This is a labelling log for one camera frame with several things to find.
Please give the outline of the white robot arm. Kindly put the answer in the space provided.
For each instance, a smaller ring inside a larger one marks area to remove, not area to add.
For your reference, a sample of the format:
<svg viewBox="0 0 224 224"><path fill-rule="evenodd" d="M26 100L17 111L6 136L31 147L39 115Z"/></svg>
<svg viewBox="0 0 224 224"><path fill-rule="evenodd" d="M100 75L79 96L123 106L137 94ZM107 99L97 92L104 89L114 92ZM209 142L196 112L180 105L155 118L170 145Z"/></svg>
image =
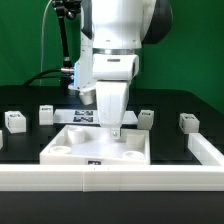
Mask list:
<svg viewBox="0 0 224 224"><path fill-rule="evenodd" d="M83 0L81 52L69 88L83 104L97 104L99 124L115 138L139 72L138 51L160 42L170 31L169 0Z"/></svg>

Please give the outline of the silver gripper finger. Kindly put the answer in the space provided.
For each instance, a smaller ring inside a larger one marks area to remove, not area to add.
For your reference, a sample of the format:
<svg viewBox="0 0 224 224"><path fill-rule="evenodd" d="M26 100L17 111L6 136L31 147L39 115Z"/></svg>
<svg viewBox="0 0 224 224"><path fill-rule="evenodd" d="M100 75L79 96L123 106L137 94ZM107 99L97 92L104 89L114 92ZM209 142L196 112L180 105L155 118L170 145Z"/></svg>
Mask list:
<svg viewBox="0 0 224 224"><path fill-rule="evenodd" d="M112 129L112 136L114 138L118 138L120 136L120 130L119 129Z"/></svg>

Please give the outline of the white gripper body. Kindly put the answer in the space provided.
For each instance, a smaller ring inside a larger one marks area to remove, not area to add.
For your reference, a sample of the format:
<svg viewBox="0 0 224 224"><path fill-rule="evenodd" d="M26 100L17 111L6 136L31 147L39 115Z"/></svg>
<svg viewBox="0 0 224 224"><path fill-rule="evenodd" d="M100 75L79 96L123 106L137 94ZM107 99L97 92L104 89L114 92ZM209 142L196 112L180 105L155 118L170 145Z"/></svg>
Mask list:
<svg viewBox="0 0 224 224"><path fill-rule="evenodd" d="M139 57L131 55L95 54L93 78L99 123L102 127L119 129L129 99L129 86L139 71Z"/></svg>

